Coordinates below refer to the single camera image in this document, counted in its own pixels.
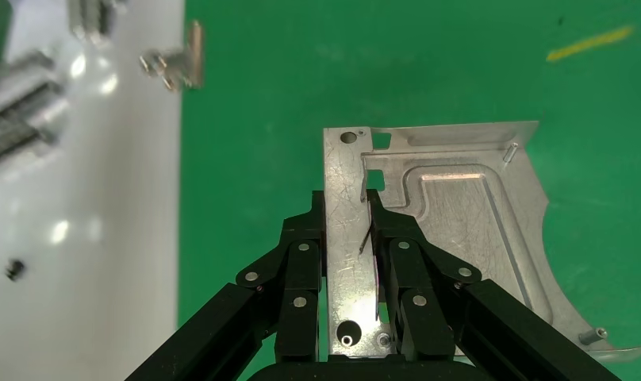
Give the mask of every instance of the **aluminum plate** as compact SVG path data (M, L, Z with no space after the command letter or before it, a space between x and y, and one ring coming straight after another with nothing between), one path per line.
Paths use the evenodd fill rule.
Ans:
M562 293L545 257L547 197L524 151L537 127L524 121L324 131L331 354L384 356L391 350L375 342L390 332L374 320L374 269L359 252L370 224L362 196L368 171L383 173L386 187L379 194L387 209L414 216L431 243L479 268L569 340L603 360L641 354L640 347L625 356L606 340L579 342L592 327ZM388 148L373 148L377 134L390 135ZM341 343L336 330L346 320L368 321L359 324L361 340L370 342Z

